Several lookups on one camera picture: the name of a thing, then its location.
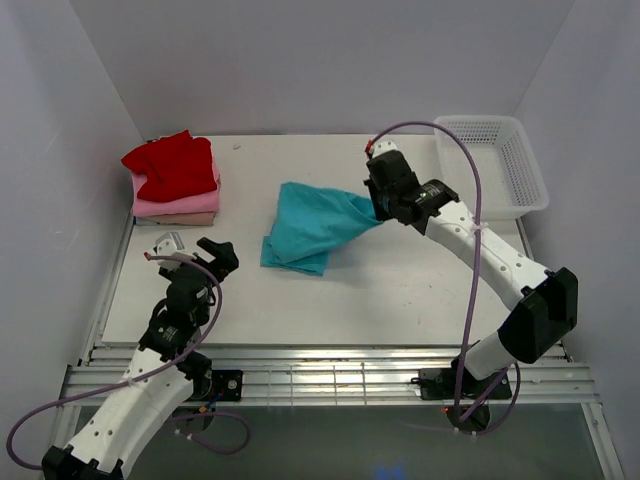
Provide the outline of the teal t shirt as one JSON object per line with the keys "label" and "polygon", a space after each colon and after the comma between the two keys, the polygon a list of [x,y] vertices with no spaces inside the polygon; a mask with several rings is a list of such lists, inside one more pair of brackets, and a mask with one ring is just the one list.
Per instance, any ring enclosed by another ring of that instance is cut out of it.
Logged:
{"label": "teal t shirt", "polygon": [[271,231],[262,241],[260,265],[321,276],[333,250],[380,224],[366,197],[286,182],[280,186]]}

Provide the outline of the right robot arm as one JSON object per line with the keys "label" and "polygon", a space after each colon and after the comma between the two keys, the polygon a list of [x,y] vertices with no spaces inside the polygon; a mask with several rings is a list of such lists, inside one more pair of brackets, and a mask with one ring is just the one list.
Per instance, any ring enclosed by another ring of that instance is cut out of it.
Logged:
{"label": "right robot arm", "polygon": [[381,221],[395,219],[440,244],[472,269],[509,315],[453,362],[451,382],[474,397],[514,362],[535,363],[577,325],[578,279],[525,257],[476,223],[466,204],[440,180],[419,182],[392,142],[370,147],[365,185]]}

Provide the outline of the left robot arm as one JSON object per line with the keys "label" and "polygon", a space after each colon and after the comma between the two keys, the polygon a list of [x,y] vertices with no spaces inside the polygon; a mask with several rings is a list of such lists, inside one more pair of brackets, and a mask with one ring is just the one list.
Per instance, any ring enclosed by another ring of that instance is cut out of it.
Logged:
{"label": "left robot arm", "polygon": [[207,237],[197,246],[209,254],[172,252],[168,240],[145,254],[167,279],[121,380],[89,422],[42,460],[47,479],[124,479],[176,408],[205,397],[212,387],[211,360],[198,352],[221,311],[222,281],[239,266],[230,242]]}

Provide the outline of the beige folded t shirt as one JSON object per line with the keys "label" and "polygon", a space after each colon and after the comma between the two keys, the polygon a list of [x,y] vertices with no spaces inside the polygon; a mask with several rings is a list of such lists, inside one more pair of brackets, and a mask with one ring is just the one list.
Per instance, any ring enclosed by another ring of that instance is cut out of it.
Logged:
{"label": "beige folded t shirt", "polygon": [[207,226],[214,223],[216,213],[197,212],[185,214],[167,214],[153,216],[136,216],[134,223],[138,226],[177,225],[177,226]]}

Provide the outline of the pink folded t shirt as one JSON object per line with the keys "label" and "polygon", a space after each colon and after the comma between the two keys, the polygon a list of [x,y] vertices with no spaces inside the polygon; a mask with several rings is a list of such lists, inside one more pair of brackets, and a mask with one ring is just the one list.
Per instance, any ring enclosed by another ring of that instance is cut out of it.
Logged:
{"label": "pink folded t shirt", "polygon": [[131,173],[130,178],[133,187],[132,213],[137,217],[148,217],[157,215],[190,214],[200,212],[216,212],[220,205],[220,174],[216,164],[212,166],[214,179],[218,183],[218,188],[214,191],[184,197],[182,199],[158,203],[138,198],[137,194],[145,184],[147,178],[144,175]]}

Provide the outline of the red folded t shirt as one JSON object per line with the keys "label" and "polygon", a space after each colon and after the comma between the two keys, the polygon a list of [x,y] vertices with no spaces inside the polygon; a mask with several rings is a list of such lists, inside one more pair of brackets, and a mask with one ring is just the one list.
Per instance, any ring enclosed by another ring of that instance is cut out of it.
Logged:
{"label": "red folded t shirt", "polygon": [[144,176],[136,196],[168,203],[217,190],[211,143],[188,130],[141,145],[122,159],[136,176]]}

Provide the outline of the white plastic basket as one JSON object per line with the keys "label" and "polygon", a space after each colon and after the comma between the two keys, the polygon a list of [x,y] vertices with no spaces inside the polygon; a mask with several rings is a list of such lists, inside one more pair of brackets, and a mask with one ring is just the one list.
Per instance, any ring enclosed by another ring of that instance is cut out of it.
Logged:
{"label": "white plastic basket", "polygon": [[[450,130],[471,154],[478,170],[485,221],[516,220],[549,205],[549,195],[523,125],[509,116],[450,115],[435,122]],[[461,148],[434,132],[442,180],[475,209],[476,184]]]}

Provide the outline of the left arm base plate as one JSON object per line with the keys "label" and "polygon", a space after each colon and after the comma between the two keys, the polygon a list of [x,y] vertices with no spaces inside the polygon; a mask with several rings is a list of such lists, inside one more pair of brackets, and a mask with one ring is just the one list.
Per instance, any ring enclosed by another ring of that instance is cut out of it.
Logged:
{"label": "left arm base plate", "polygon": [[210,370],[194,381],[194,392],[190,399],[205,403],[240,401],[243,379],[242,370]]}

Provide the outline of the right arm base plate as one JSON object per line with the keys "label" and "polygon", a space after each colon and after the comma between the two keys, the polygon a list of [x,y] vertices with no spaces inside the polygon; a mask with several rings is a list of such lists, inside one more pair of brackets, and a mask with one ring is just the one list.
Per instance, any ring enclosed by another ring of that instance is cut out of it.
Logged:
{"label": "right arm base plate", "polygon": [[[456,387],[456,369],[424,368],[410,380],[419,388],[422,400],[453,400]],[[505,371],[491,374],[483,380],[476,380],[469,372],[464,371],[462,377],[461,398],[476,400],[490,390],[487,399],[508,400],[512,398],[512,390]]]}

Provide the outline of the aluminium frame rail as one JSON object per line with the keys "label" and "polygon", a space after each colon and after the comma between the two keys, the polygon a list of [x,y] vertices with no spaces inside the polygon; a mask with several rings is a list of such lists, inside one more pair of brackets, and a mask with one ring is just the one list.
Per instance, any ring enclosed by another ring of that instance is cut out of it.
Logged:
{"label": "aluminium frame rail", "polygon": [[230,238],[240,267],[202,350],[244,373],[237,407],[272,413],[232,463],[271,477],[621,479],[593,375],[554,346],[509,374],[516,404],[491,403],[502,426],[457,433],[411,378],[459,352],[472,273],[443,246],[397,223],[335,252],[321,277],[263,268],[265,222],[183,227],[188,250]]}

